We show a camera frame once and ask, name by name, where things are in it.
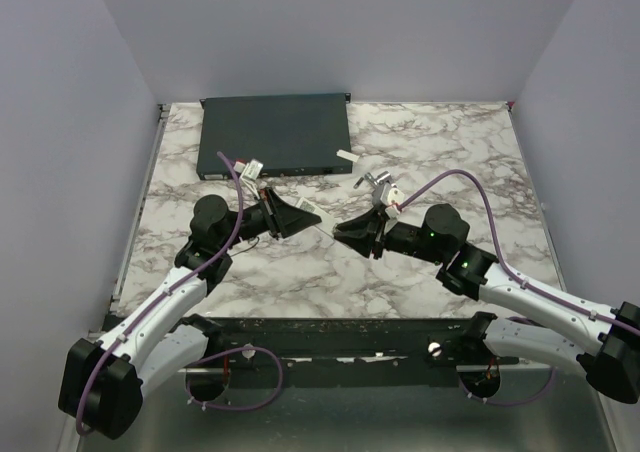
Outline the white battery cover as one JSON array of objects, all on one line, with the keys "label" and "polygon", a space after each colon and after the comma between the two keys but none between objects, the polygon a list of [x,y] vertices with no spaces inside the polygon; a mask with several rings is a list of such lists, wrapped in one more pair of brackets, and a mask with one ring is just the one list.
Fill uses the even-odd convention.
[{"label": "white battery cover", "polygon": [[336,152],[336,156],[340,157],[342,159],[348,160],[348,161],[350,161],[352,163],[357,163],[359,161],[359,158],[360,158],[359,155],[354,154],[352,152],[348,152],[346,150],[342,150],[342,149],[339,149]]}]

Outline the white remote control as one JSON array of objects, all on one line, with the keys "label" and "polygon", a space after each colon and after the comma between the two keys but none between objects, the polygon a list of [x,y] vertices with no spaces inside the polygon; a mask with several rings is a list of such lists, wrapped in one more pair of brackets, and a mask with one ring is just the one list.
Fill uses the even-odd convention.
[{"label": "white remote control", "polygon": [[337,223],[336,219],[331,214],[305,197],[301,197],[297,201],[296,206],[306,212],[319,216],[321,218],[321,223],[318,224],[318,227],[322,226],[327,230],[332,230]]}]

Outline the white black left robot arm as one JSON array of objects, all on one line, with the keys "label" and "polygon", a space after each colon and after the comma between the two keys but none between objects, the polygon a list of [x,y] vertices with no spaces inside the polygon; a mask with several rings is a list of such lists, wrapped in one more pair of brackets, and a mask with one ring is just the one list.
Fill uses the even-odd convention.
[{"label": "white black left robot arm", "polygon": [[233,245],[263,233],[288,238],[320,221],[270,187],[258,191],[254,205],[236,211],[218,195],[200,198],[187,243],[160,286],[97,341],[81,338],[68,351],[58,407],[74,418],[77,433],[120,437],[157,384],[190,362],[209,367],[220,359],[217,337],[179,322],[221,283]]}]

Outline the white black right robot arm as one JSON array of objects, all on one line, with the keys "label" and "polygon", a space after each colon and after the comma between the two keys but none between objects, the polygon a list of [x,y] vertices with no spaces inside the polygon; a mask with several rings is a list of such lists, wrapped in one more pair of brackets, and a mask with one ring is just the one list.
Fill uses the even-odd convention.
[{"label": "white black right robot arm", "polygon": [[467,240],[470,226],[448,204],[430,207],[423,223],[392,224],[380,210],[336,225],[334,238],[364,257],[395,252],[438,264],[448,291],[509,309],[530,320],[518,325],[493,319],[464,334],[460,351],[469,362],[521,357],[585,377],[597,392],[621,403],[639,400],[639,308],[573,296],[502,265]]}]

